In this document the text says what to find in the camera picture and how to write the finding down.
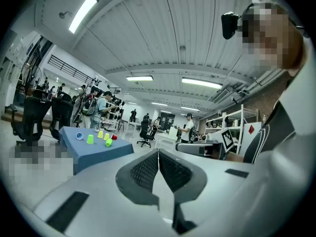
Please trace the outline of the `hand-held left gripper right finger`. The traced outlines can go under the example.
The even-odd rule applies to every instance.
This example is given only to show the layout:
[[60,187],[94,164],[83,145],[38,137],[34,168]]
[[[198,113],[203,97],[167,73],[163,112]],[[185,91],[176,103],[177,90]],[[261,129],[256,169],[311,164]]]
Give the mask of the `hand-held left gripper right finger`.
[[198,166],[160,149],[159,170],[174,194],[176,204],[198,198],[207,184],[206,173]]

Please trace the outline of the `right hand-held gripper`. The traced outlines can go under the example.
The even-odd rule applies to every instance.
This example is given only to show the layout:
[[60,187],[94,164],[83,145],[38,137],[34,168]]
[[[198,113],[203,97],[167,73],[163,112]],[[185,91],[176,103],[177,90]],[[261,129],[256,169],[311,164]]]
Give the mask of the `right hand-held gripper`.
[[233,137],[228,128],[209,133],[205,143],[177,143],[176,151],[191,154],[205,155],[213,159],[225,160],[229,150],[234,146]]

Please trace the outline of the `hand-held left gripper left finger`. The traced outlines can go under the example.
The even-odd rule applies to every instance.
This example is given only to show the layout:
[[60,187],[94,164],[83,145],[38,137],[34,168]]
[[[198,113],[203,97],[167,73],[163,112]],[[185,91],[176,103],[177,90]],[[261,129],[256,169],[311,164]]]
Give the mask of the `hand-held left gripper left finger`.
[[154,149],[120,168],[116,174],[116,184],[134,204],[159,205],[159,198],[153,194],[157,172],[158,150]]

